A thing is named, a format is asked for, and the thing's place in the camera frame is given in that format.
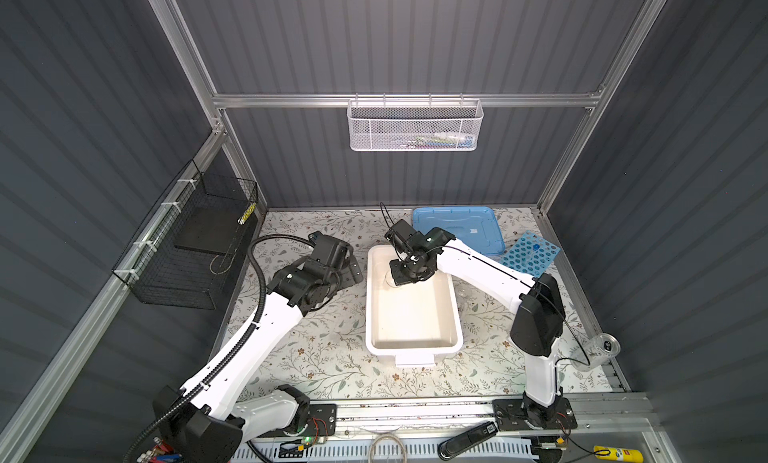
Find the clear plastic measuring cup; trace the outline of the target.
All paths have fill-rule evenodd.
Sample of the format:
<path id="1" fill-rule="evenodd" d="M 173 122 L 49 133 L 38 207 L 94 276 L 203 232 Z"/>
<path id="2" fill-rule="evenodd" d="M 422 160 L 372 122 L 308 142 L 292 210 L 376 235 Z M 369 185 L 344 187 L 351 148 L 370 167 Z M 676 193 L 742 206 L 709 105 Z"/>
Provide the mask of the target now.
<path id="1" fill-rule="evenodd" d="M 609 333 L 600 333 L 592 337 L 585 345 L 588 368 L 593 369 L 607 364 L 621 352 L 621 344 Z"/>

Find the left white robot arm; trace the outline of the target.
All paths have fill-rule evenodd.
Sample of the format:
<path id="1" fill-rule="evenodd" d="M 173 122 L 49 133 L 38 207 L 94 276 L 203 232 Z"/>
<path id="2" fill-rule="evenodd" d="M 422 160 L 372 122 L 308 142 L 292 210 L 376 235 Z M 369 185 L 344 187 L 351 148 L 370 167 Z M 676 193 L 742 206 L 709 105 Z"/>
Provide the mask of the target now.
<path id="1" fill-rule="evenodd" d="M 154 433 L 184 462 L 227 462 L 238 447 L 278 429 L 303 426 L 310 400 L 284 384 L 266 397 L 238 399 L 276 345 L 308 314 L 327 305 L 342 289 L 363 276 L 351 244 L 320 231 L 303 238 L 309 255 L 267 279 L 253 256 L 260 238 L 246 251 L 258 281 L 256 309 L 204 367 L 179 389 L 164 387 L 153 402 L 155 419 L 126 450 L 134 462 Z"/>

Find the white plastic storage bin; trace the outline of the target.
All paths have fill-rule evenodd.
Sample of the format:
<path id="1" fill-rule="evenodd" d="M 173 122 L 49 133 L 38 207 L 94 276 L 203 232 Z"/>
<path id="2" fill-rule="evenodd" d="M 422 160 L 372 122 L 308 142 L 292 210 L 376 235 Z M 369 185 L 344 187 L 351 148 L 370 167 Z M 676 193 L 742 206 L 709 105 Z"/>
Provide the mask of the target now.
<path id="1" fill-rule="evenodd" d="M 452 277 L 438 272 L 397 287 L 389 266 L 395 258 L 387 245 L 368 251 L 366 347 L 399 368 L 433 367 L 464 344 Z"/>

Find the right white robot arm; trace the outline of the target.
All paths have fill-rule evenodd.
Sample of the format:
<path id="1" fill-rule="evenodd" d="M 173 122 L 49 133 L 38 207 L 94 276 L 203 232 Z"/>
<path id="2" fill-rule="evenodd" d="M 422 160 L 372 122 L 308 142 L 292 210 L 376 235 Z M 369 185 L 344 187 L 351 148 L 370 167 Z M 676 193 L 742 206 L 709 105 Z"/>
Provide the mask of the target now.
<path id="1" fill-rule="evenodd" d="M 400 219 L 385 238 L 396 257 L 390 271 L 396 286 L 425 282 L 442 272 L 493 297 L 513 314 L 510 339 L 525 356 L 525 390 L 518 414 L 533 428 L 558 426 L 566 403 L 558 382 L 557 346 L 567 322 L 557 281 L 521 273 L 473 250 L 435 227 L 424 234 Z"/>

